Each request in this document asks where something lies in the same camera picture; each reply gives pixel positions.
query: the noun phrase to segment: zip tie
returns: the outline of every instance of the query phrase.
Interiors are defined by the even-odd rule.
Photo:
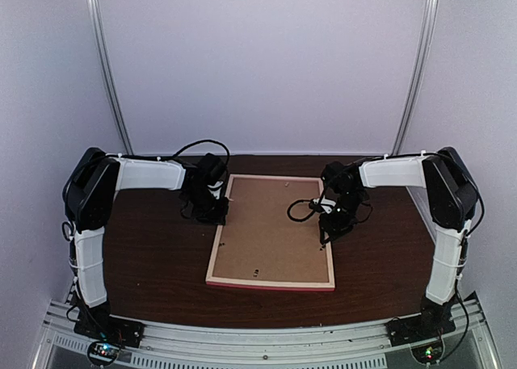
[[[458,265],[453,265],[453,264],[448,264],[446,262],[442,262],[441,260],[439,260],[438,258],[433,258],[433,260],[435,260],[437,263],[439,264],[442,264],[443,266],[448,266],[449,268],[463,268],[464,266],[467,265],[467,263],[464,263],[464,264],[458,264]]]
[[[101,260],[100,262],[96,262],[94,264],[90,264],[89,266],[76,266],[78,270],[89,270],[90,268],[93,268],[94,266],[100,266],[102,265],[104,260]]]

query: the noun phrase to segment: wooden frame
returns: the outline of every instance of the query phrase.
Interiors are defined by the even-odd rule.
[[[265,176],[265,175],[243,175],[243,174],[232,174],[229,177],[228,187],[226,189],[226,197],[230,199],[234,180],[237,178],[242,179],[258,179],[258,180],[280,180],[285,181],[286,186],[289,182],[317,182],[319,192],[323,191],[323,182],[319,178],[302,178],[302,177],[276,177],[276,176]],[[331,245],[327,244],[324,250],[326,252],[326,264],[327,264],[327,282],[289,282],[289,281],[271,281],[271,280],[250,280],[250,279],[230,279],[214,276],[214,268],[217,260],[217,253],[221,246],[221,238],[225,226],[219,225],[217,227],[216,236],[214,239],[212,253],[210,256],[210,262],[208,264],[208,271],[206,275],[206,283],[210,285],[226,286],[226,287],[244,287],[254,289],[266,289],[266,290],[281,290],[281,291],[333,291],[335,289],[334,281],[334,264],[332,260],[332,249]]]

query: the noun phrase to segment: white wall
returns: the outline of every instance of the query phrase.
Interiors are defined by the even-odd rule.
[[[393,147],[425,0],[99,1],[138,153]]]
[[[486,205],[463,291],[476,290],[505,368],[517,341],[517,0],[440,0],[404,152],[458,149]]]
[[[61,188],[89,145],[121,150],[86,0],[0,0],[0,357],[26,367],[71,282]]]

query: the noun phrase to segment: metal pole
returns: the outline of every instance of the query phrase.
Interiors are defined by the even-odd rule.
[[[97,49],[99,52],[99,59],[103,71],[103,81],[106,87],[107,98],[110,103],[111,111],[115,118],[117,130],[120,134],[120,139],[124,144],[126,153],[134,154],[129,140],[128,129],[124,123],[124,117],[120,110],[119,99],[116,94],[115,83],[113,81],[113,73],[111,72],[110,61],[107,56],[106,40],[104,38],[103,21],[101,19],[99,0],[87,0],[88,9],[90,10],[91,23],[94,27],[95,39],[97,41]]]
[[[410,90],[406,97],[406,105],[404,113],[398,129],[397,138],[393,145],[392,155],[401,152],[402,145],[406,138],[408,127],[410,126],[411,116],[417,102],[418,92],[422,85],[423,71],[425,68],[427,56],[431,46],[433,31],[435,30],[436,12],[438,11],[438,0],[426,0],[426,6],[423,13],[422,29],[420,31],[420,41],[418,43],[418,51],[416,61],[414,63],[413,75],[411,77]]]

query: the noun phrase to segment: white backdrop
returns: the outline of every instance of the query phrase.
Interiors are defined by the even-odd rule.
[[[137,153],[391,150],[425,0],[99,1]]]

